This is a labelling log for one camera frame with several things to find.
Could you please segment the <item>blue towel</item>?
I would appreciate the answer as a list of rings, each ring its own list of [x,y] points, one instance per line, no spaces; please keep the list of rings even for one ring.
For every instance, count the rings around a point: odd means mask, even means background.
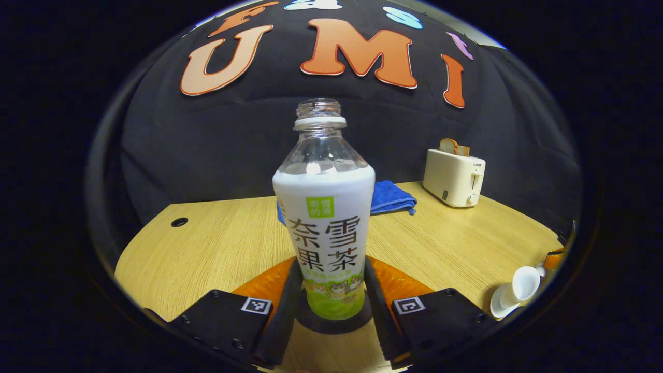
[[[369,176],[348,175],[345,179],[302,180],[294,177],[277,185],[277,219],[289,229],[317,232],[338,231],[342,226],[360,227],[373,214],[401,210],[417,205],[412,194],[388,180],[374,183]]]

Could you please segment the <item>clear water bottle white label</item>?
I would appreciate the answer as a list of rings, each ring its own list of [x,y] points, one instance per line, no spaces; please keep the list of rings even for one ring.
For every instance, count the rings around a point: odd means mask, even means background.
[[[298,141],[273,175],[275,192],[313,314],[348,320],[364,304],[363,269],[374,169],[342,135],[338,101],[300,102]]]

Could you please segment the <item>white saucer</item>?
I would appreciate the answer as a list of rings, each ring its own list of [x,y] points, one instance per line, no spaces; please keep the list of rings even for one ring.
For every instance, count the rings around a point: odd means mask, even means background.
[[[512,295],[512,282],[499,286],[491,296],[489,309],[495,319],[503,319],[521,306],[521,300]]]

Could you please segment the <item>dark round coaster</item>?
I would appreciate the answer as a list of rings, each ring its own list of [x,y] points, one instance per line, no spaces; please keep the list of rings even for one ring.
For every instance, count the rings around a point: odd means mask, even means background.
[[[362,309],[346,320],[327,320],[317,316],[308,305],[306,291],[300,290],[296,321],[303,327],[325,335],[339,335],[350,333],[362,328],[372,319],[371,303],[366,290],[363,290],[364,302]]]

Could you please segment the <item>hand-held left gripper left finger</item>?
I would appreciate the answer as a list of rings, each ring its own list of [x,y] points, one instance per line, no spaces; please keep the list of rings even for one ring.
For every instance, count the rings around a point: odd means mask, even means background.
[[[180,337],[214,354],[272,370],[283,361],[301,284],[292,257],[232,292],[208,291],[169,324]]]

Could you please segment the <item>white teacup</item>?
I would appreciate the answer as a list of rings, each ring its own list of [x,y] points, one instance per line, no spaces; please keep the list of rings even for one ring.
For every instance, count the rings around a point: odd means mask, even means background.
[[[540,272],[536,267],[523,266],[512,276],[511,299],[514,303],[525,302],[532,298],[541,283]]]

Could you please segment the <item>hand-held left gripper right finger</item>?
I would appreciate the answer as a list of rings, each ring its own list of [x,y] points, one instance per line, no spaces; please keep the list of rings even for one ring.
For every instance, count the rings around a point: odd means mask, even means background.
[[[434,291],[371,256],[363,276],[378,341],[394,370],[458,354],[497,328],[455,288]]]

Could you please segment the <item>cream toaster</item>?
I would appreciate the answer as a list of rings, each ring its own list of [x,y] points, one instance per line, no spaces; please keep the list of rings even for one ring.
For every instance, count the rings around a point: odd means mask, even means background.
[[[483,159],[429,149],[422,186],[446,205],[474,207],[481,196],[485,169]]]

